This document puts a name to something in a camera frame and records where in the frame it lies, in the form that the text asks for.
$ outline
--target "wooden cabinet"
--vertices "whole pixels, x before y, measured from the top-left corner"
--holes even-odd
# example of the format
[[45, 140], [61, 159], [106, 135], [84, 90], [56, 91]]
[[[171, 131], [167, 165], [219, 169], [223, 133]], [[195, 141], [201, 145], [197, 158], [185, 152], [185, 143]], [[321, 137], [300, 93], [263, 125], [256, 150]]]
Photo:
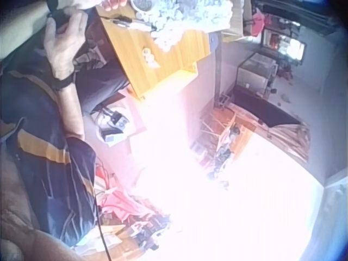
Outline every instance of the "wooden cabinet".
[[[128, 4], [117, 10], [97, 11], [101, 17], [115, 18], [119, 15], [135, 18], [134, 10]], [[154, 43], [149, 32], [127, 29], [101, 18], [104, 29], [118, 56], [137, 98], [146, 98], [154, 91], [178, 91], [198, 75], [196, 62], [210, 54], [209, 35], [201, 31], [186, 31], [181, 41], [163, 52]], [[160, 68], [148, 66], [142, 50], [149, 48]]]

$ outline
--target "wooden board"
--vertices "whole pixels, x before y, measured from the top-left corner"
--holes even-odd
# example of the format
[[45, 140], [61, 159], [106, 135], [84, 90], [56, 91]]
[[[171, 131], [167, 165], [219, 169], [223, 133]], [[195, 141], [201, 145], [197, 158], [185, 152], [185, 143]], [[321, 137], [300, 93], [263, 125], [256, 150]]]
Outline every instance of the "wooden board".
[[[100, 16], [115, 18], [118, 15], [127, 17], [135, 16], [134, 10], [129, 6], [106, 12], [97, 7]], [[119, 27], [103, 18], [102, 23], [110, 42], [126, 72], [127, 77], [138, 97], [156, 88], [157, 84], [179, 70], [210, 54], [209, 36], [200, 31], [187, 31], [181, 41], [171, 51], [165, 53], [157, 47], [148, 32], [130, 30]], [[150, 48], [155, 60], [161, 66], [152, 69], [145, 62], [142, 50]]]
[[254, 131], [255, 131], [255, 127], [254, 127], [254, 130], [251, 130], [250, 128], [248, 128], [250, 126], [246, 127], [238, 123], [236, 123], [236, 126], [239, 127], [240, 134], [237, 136], [235, 141], [230, 146], [231, 152], [234, 153], [233, 160], [238, 159], [238, 157], [241, 155], [241, 153], [245, 149], [246, 145], [250, 141], [251, 136], [254, 134]]

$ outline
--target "black device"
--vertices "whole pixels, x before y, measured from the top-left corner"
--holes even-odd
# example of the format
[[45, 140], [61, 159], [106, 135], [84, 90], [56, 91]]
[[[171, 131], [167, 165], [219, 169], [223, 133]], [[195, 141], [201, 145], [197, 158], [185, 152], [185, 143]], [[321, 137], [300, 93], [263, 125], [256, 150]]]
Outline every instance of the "black device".
[[58, 0], [46, 0], [48, 9], [49, 9], [49, 16], [52, 16], [52, 14], [57, 10], [58, 7]]
[[63, 80], [54, 78], [52, 80], [52, 88], [55, 91], [62, 91], [65, 87], [68, 87], [70, 84], [75, 83], [75, 73], [73, 72], [68, 77]]

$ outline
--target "bright light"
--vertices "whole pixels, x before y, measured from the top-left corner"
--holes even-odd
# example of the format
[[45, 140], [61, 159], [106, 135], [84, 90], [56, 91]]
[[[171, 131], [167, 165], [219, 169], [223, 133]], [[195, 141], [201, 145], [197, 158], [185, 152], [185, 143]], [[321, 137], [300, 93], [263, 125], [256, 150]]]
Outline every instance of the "bright light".
[[[168, 210], [174, 227], [141, 261], [298, 261], [306, 248], [323, 187], [284, 152], [254, 135], [227, 169], [230, 191], [205, 179], [188, 149], [181, 111], [147, 108], [138, 189]], [[151, 148], [144, 151], [142, 147]]]
[[305, 46], [295, 39], [290, 40], [290, 45], [287, 49], [288, 55], [295, 60], [302, 60]]

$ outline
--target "wire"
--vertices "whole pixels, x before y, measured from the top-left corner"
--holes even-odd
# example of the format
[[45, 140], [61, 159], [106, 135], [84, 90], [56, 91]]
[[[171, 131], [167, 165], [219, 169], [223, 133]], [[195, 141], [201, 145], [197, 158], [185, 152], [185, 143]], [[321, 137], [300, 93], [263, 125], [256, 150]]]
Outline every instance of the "wire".
[[110, 256], [110, 253], [109, 253], [109, 250], [108, 250], [108, 247], [107, 247], [107, 244], [105, 242], [105, 239], [104, 239], [104, 235], [103, 235], [103, 232], [102, 232], [102, 227], [100, 225], [100, 219], [99, 219], [99, 210], [98, 210], [98, 204], [97, 204], [97, 197], [94, 197], [94, 203], [96, 205], [96, 210], [97, 210], [97, 221], [98, 221], [98, 228], [99, 228], [99, 232], [100, 232], [100, 237], [102, 238], [102, 241], [103, 241], [103, 245], [105, 247], [105, 252], [108, 256], [108, 259], [109, 261], [112, 261], [111, 259], [111, 256]]

